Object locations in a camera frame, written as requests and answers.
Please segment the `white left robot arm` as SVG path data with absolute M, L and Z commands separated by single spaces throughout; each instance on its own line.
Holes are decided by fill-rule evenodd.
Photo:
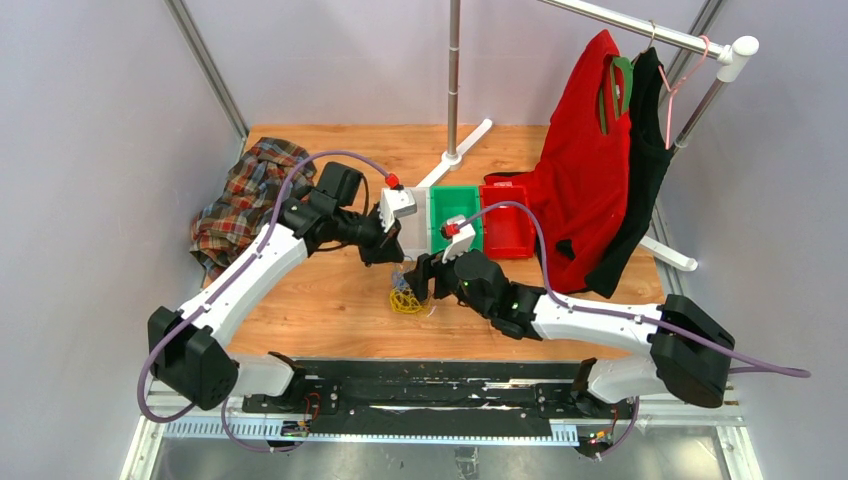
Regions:
M 270 290 L 323 244 L 355 246 L 367 265 L 400 263 L 402 217 L 416 212 L 412 192 L 397 177 L 366 212 L 350 210 L 363 174 L 329 162 L 316 186 L 299 188 L 276 207 L 256 240 L 216 280 L 175 311 L 149 318 L 149 357 L 140 381 L 153 377 L 191 407 L 211 410 L 231 396 L 266 395 L 283 413 L 298 411 L 306 386 L 280 354 L 233 355 L 226 348 Z

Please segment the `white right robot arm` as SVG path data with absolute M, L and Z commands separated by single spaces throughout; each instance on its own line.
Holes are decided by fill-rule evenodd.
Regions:
M 668 393 L 702 408 L 724 402 L 735 340 L 686 296 L 640 305 L 568 297 L 509 280 L 479 250 L 451 260 L 422 254 L 404 280 L 417 300 L 453 296 L 516 340 L 576 340 L 626 351 L 616 360 L 581 362 L 571 400 L 584 416 L 642 395 Z

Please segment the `white plastic bin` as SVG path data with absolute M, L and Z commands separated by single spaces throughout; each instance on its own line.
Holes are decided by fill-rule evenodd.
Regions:
M 400 219 L 399 244 L 406 257 L 415 259 L 421 254 L 431 252 L 430 189 L 413 187 L 410 191 L 416 204 L 416 212 Z

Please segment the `green plastic bin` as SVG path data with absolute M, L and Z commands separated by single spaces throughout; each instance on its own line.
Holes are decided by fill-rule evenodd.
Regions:
M 437 253 L 449 244 L 440 233 L 449 219 L 462 215 L 469 218 L 481 209 L 478 185 L 434 186 L 430 188 L 430 252 Z

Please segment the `red plastic bin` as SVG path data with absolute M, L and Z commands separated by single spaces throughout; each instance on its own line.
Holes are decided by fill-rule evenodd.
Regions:
M 479 192 L 482 207 L 504 201 L 528 203 L 526 188 L 521 185 L 482 185 Z M 512 260 L 534 256 L 535 229 L 522 210 L 512 206 L 497 207 L 483 216 L 483 229 L 483 249 L 489 258 Z

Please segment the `plaid shirt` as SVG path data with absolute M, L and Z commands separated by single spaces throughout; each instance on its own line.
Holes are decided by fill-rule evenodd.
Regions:
M 228 171 L 223 192 L 195 215 L 189 252 L 213 280 L 269 222 L 282 183 L 309 153 L 288 140 L 263 137 Z

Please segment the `red sweater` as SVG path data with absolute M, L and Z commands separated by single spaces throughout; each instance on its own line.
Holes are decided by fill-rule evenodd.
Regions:
M 598 92 L 610 55 L 620 52 L 610 32 L 603 30 L 576 62 L 531 171 L 484 177 L 487 185 L 526 188 L 527 206 L 544 235 L 550 285 L 562 294 L 588 290 L 585 276 L 600 263 L 626 213 L 629 111 L 607 135 L 600 131 L 598 114 Z

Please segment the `black garment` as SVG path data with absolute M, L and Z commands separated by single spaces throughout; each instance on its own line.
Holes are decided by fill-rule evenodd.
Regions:
M 629 105 L 631 143 L 626 213 L 600 263 L 585 276 L 586 287 L 607 299 L 615 293 L 630 257 L 649 229 L 661 184 L 673 158 L 673 152 L 665 150 L 659 120 L 659 96 L 664 87 L 659 66 L 663 63 L 654 47 L 635 59 Z

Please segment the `green hanger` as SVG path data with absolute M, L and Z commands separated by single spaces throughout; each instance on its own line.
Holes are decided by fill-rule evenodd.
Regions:
M 605 59 L 598 92 L 600 131 L 610 133 L 612 127 L 629 111 L 632 95 L 633 64 L 630 59 L 610 55 Z

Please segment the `pink hanger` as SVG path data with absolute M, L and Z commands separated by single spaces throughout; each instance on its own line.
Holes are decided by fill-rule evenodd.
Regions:
M 701 34 L 699 38 L 704 43 L 704 49 L 701 53 L 699 60 L 695 63 L 694 67 L 691 68 L 688 72 L 681 75 L 678 81 L 674 84 L 669 84 L 666 72 L 663 66 L 658 67 L 658 72 L 663 81 L 664 88 L 667 91 L 667 115 L 666 115 L 666 129 L 665 129 L 665 150 L 672 150 L 672 136 L 671 136 L 671 127 L 672 127 L 672 119 L 673 119 L 673 105 L 676 95 L 679 93 L 679 90 L 683 87 L 683 85 L 688 81 L 689 77 L 697 72 L 697 70 L 704 64 L 708 57 L 709 53 L 709 44 L 710 39 L 707 35 Z

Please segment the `silver clothes rack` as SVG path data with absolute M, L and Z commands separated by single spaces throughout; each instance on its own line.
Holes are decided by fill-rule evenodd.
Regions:
M 660 26 L 652 20 L 638 19 L 616 12 L 588 1 L 551 1 L 549 4 L 646 37 L 652 42 L 674 46 L 681 51 L 693 54 L 699 53 L 701 55 L 700 62 L 710 58 L 720 65 L 715 80 L 671 144 L 675 152 L 688 145 L 690 136 L 718 94 L 740 76 L 745 66 L 760 49 L 759 40 L 751 35 L 741 36 L 727 45 L 712 42 L 707 38 L 706 28 L 712 25 L 720 13 L 724 5 L 722 1 L 706 1 L 688 33 Z M 458 170 L 463 163 L 464 156 L 494 126 L 494 122 L 486 118 L 466 138 L 458 139 L 461 3 L 451 1 L 449 13 L 446 149 L 441 154 L 440 162 L 419 182 L 421 187 L 433 186 L 448 173 Z

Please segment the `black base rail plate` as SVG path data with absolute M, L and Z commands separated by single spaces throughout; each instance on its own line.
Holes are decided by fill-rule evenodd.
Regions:
M 322 434 L 541 438 L 554 420 L 624 427 L 632 406 L 576 397 L 572 362 L 299 360 L 280 397 L 253 394 L 245 413 L 309 420 Z

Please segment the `aluminium frame rail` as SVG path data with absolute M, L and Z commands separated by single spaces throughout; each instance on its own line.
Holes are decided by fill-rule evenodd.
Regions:
M 760 479 L 739 403 L 668 394 L 591 414 L 562 365 L 317 363 L 283 406 L 141 420 L 125 479 Z

